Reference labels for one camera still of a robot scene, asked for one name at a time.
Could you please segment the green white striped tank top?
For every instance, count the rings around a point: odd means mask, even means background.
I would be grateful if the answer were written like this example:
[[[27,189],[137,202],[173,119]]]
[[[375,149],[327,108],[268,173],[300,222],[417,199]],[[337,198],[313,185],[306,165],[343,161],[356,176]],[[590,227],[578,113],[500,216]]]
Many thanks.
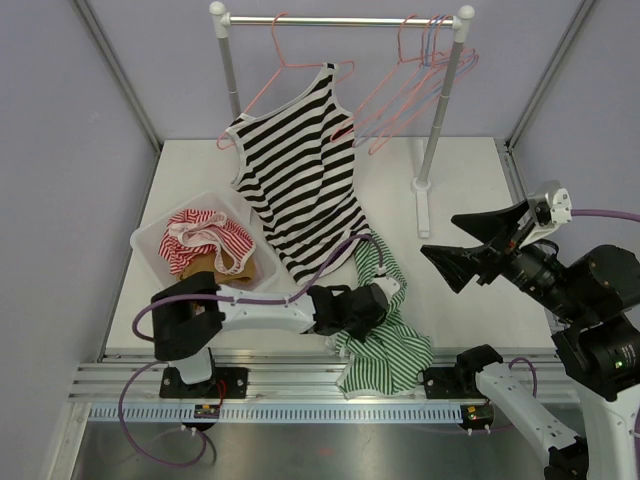
[[[383,323],[374,328],[364,341],[339,332],[325,342],[332,353],[347,361],[337,386],[347,398],[362,396],[393,397],[411,393],[418,374],[431,366],[434,354],[431,339],[419,334],[402,318],[401,307],[407,296],[408,283],[391,250],[377,232],[373,244],[365,241],[354,253],[357,283],[367,285],[374,280],[378,262],[397,280],[400,290],[389,303]]]

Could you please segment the tan brown tank top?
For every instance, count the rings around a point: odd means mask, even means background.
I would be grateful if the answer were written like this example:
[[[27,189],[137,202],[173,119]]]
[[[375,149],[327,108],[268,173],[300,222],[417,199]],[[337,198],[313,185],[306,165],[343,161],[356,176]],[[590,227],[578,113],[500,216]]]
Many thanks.
[[[185,278],[200,272],[212,273],[216,283],[219,285],[228,285],[245,290],[248,290],[255,283],[257,278],[257,269],[252,258],[247,260],[242,271],[235,274],[229,274],[219,271],[215,266],[214,255],[207,254],[196,256],[181,273],[176,275],[176,279],[184,280]]]

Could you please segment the black white striped tank top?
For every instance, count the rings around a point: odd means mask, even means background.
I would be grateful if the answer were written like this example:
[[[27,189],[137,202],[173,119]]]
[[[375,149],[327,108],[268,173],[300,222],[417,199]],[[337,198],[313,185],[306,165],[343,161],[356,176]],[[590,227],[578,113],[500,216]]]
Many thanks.
[[[354,248],[330,254],[370,231],[354,189],[351,114],[334,92],[338,72],[324,64],[301,95],[260,117],[241,114],[226,130],[240,160],[232,187],[299,285],[339,268]]]

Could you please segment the light blue wire hanger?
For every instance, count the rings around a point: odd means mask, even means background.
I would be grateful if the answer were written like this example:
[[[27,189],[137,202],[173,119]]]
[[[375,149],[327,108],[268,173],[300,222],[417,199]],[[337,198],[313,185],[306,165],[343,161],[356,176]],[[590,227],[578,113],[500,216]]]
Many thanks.
[[[376,112],[354,119],[353,145],[370,144],[368,153],[373,155],[399,135],[420,115],[438,101],[444,92],[444,80],[452,51],[438,47],[438,36],[444,23],[453,20],[452,15],[437,15],[430,19],[421,35],[421,50],[414,60],[418,66],[398,91]]]

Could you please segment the red white striped tank top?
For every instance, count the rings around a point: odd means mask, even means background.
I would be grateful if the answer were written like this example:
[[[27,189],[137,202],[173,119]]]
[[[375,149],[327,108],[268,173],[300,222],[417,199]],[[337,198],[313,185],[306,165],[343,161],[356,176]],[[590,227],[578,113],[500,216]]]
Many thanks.
[[[198,255],[213,254],[223,273],[243,270],[256,244],[247,230],[222,211],[185,209],[174,214],[162,236],[159,254],[171,274],[181,273]]]

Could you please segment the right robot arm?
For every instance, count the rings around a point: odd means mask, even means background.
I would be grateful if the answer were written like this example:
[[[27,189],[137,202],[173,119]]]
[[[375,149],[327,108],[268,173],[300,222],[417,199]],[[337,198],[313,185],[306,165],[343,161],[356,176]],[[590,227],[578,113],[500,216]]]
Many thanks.
[[[489,345],[460,353],[451,367],[427,369],[425,392],[432,399],[457,394],[491,402],[536,451],[548,479],[635,479],[639,333],[627,312],[639,303],[639,263],[632,252],[605,244],[561,264],[544,250],[545,231],[570,219],[570,205],[555,200],[459,214],[452,221],[477,240],[475,247],[421,251],[455,292],[501,277],[560,320],[563,329],[552,341],[577,393],[584,432],[559,422]]]

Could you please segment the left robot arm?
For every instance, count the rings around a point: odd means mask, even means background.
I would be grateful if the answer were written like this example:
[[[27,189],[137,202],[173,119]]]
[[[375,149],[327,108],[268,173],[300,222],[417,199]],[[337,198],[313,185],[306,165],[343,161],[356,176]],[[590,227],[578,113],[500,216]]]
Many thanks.
[[[177,369],[191,396],[203,398],[216,385],[208,344],[217,334],[271,329],[325,337],[347,333],[363,341],[383,323],[399,292],[399,282],[388,275],[354,289],[312,285],[283,296],[219,285],[211,273],[197,273],[152,298],[154,356]]]

